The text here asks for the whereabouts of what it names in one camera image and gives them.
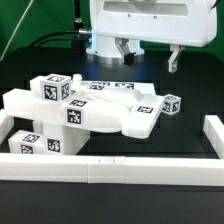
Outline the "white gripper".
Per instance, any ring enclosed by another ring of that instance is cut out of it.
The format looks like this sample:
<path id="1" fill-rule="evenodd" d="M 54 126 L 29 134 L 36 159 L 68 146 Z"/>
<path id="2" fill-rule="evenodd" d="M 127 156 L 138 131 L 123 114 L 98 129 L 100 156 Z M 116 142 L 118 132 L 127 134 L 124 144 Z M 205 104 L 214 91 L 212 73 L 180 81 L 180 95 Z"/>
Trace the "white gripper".
<path id="1" fill-rule="evenodd" d="M 116 37 L 127 66 L 134 64 L 128 39 L 171 44 L 168 71 L 174 73 L 184 46 L 203 47 L 215 39 L 214 5 L 215 0 L 90 0 L 91 26 L 97 35 Z"/>

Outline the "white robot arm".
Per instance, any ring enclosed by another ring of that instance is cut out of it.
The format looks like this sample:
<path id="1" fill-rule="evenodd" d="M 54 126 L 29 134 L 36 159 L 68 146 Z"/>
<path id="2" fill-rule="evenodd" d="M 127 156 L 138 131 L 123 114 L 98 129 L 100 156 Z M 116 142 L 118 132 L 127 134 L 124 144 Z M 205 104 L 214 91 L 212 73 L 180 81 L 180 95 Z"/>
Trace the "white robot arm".
<path id="1" fill-rule="evenodd" d="M 220 0 L 90 0 L 92 44 L 88 57 L 131 65 L 144 54 L 142 41 L 168 44 L 167 70 L 177 70 L 187 46 L 203 47 L 217 35 Z"/>

